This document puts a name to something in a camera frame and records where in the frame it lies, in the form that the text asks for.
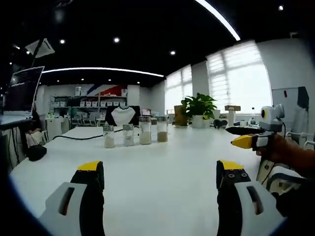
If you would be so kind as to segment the person's right hand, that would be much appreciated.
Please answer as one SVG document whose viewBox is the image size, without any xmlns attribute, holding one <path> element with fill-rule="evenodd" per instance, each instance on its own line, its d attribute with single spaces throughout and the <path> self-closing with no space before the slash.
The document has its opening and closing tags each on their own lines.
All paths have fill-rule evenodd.
<svg viewBox="0 0 315 236">
<path fill-rule="evenodd" d="M 269 146 L 260 147 L 255 151 L 255 153 L 256 155 L 274 163 L 289 165 L 289 160 L 295 148 L 296 146 L 288 140 L 278 134 L 275 134 L 271 139 Z"/>
</svg>

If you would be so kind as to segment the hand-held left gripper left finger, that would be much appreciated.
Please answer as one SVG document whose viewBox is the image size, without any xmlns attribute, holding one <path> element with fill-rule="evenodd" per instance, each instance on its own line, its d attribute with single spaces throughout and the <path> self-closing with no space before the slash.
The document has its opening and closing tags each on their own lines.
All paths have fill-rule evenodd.
<svg viewBox="0 0 315 236">
<path fill-rule="evenodd" d="M 39 222 L 53 236 L 103 236 L 102 161 L 79 166 L 46 200 Z"/>
</svg>

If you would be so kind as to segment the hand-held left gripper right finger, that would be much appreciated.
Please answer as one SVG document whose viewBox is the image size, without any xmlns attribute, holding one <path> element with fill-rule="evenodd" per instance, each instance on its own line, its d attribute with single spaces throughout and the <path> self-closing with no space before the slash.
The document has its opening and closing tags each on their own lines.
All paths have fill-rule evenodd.
<svg viewBox="0 0 315 236">
<path fill-rule="evenodd" d="M 276 199 L 244 167 L 218 160 L 216 168 L 219 236 L 271 236 L 286 218 L 276 208 Z"/>
</svg>

